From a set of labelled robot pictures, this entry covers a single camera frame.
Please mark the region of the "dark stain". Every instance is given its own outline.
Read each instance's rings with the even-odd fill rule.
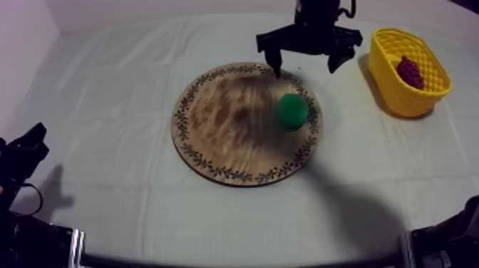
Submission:
[[[196,113],[194,111],[191,115],[191,121],[193,122],[193,129],[197,129],[200,126],[200,122],[198,121],[198,118],[196,117]]]
[[[239,95],[239,99],[238,99],[238,103],[239,103],[239,104],[243,104],[243,103],[244,103],[244,95],[246,95],[246,94],[244,93],[244,91],[245,91],[245,89],[243,89],[243,90],[241,91],[241,95]]]
[[[229,78],[223,78],[223,80],[221,80],[221,81],[218,83],[217,89],[218,89],[219,91],[223,91],[223,90],[226,89],[226,87],[228,86],[228,82],[230,82],[230,79],[229,79]]]
[[[226,119],[228,118],[228,115],[230,114],[230,102],[226,100],[221,108],[216,112],[216,117],[215,117],[215,126],[219,128],[222,126]]]
[[[210,115],[212,111],[213,111],[213,103],[208,103],[208,105],[206,105],[205,109],[203,110],[205,115]]]
[[[233,117],[235,118],[236,122],[241,122],[248,116],[248,114],[248,109],[246,107],[242,107],[235,113]]]

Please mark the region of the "green ball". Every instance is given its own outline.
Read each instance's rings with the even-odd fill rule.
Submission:
[[[298,130],[308,120],[308,103],[300,95],[289,93],[279,99],[274,113],[277,122],[283,128],[291,131]]]

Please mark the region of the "plastic basket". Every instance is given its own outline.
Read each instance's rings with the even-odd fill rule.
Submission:
[[[401,57],[416,62],[424,89],[413,88],[396,72]],[[398,115],[416,117],[430,111],[453,86],[448,74],[421,38],[398,29],[373,33],[368,60],[387,108]]]

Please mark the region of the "white wall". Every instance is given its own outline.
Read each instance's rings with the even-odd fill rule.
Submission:
[[[356,0],[356,19],[421,27],[479,40],[479,16],[450,0]],[[341,0],[349,7],[351,0]],[[159,16],[231,12],[294,15],[296,0],[47,0],[62,32],[94,29]]]
[[[159,16],[231,12],[292,14],[296,0],[47,0],[62,32]]]
[[[0,136],[57,37],[44,0],[0,0]]]

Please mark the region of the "cable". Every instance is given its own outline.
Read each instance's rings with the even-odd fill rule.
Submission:
[[[34,212],[32,212],[30,214],[18,214],[17,217],[27,217],[27,216],[35,215],[43,207],[43,196],[41,195],[40,190],[37,187],[35,187],[35,185],[32,185],[31,183],[24,183],[24,184],[21,184],[21,185],[18,185],[18,186],[19,187],[31,187],[31,188],[35,189],[35,191],[38,193],[38,198],[40,198],[40,203],[38,204],[38,207]]]
[[[351,12],[347,9],[340,8],[338,10],[338,16],[345,14],[348,18],[352,19],[356,15],[356,0],[351,0]]]

